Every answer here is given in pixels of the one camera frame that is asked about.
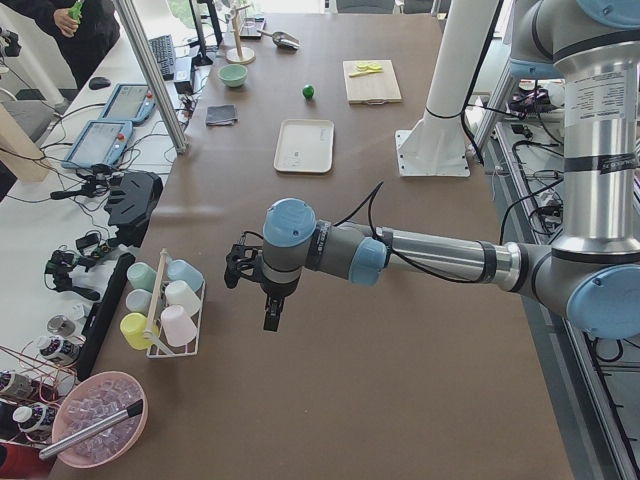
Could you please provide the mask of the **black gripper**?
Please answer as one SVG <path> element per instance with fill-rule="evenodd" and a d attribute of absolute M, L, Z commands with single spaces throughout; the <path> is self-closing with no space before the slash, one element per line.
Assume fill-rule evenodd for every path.
<path fill-rule="evenodd" d="M 247 236 L 251 235 L 260 240 L 258 245 L 247 245 Z M 234 243 L 226 255 L 224 282 L 227 288 L 234 289 L 241 279 L 261 284 L 264 276 L 261 270 L 263 236 L 254 231 L 244 231 L 239 240 Z M 263 328 L 266 331 L 277 332 L 280 314 L 284 308 L 284 297 L 267 296 Z"/>

